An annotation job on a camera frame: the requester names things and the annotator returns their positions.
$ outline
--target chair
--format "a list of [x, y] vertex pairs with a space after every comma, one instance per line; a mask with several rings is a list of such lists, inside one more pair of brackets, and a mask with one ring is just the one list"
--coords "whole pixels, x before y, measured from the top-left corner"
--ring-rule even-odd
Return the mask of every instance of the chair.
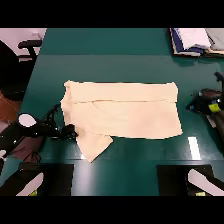
[[0, 41], [0, 91], [5, 98], [23, 100], [37, 58], [33, 48], [41, 44], [42, 40], [20, 42], [18, 48], [27, 48], [32, 60], [19, 61], [19, 57]]

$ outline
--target white wall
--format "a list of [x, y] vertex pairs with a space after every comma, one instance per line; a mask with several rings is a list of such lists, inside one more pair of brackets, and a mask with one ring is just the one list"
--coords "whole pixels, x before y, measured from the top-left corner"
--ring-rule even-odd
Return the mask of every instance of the white wall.
[[47, 28], [0, 28], [0, 40], [17, 55], [29, 55], [27, 49], [18, 48], [19, 42], [31, 39], [33, 32], [38, 32], [41, 38], [44, 38], [46, 30]]

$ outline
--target wooden floor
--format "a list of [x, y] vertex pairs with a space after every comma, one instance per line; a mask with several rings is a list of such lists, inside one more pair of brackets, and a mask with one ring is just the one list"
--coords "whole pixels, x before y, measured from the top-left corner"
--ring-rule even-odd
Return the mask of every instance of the wooden floor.
[[0, 92], [0, 120], [5, 121], [9, 124], [15, 121], [21, 103], [22, 102], [20, 101], [11, 101], [4, 98], [4, 96]]

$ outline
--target chair armrest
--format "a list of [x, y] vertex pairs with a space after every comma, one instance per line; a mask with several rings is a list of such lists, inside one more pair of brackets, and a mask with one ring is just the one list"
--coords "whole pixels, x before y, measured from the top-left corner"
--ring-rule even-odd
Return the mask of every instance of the chair armrest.
[[40, 47], [42, 40], [25, 40], [18, 44], [19, 49], [31, 48], [31, 47]]

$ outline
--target teal tabletop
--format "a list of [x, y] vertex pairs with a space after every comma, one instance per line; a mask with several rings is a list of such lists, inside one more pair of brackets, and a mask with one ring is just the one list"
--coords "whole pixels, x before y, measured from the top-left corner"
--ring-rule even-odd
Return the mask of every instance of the teal tabletop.
[[[216, 71], [224, 72], [223, 60], [173, 57], [165, 28], [49, 28], [20, 112], [42, 118], [63, 98], [67, 80], [175, 82], [182, 135], [164, 140], [113, 137], [92, 163], [82, 159], [73, 140], [47, 139], [40, 152], [42, 162], [74, 163], [72, 195], [158, 195], [157, 164], [212, 164], [215, 176], [224, 180], [224, 149], [217, 130], [206, 117], [185, 109], [192, 93], [221, 88], [213, 75]], [[56, 119], [63, 125], [61, 111]], [[200, 161], [192, 154], [189, 137], [197, 141]]]

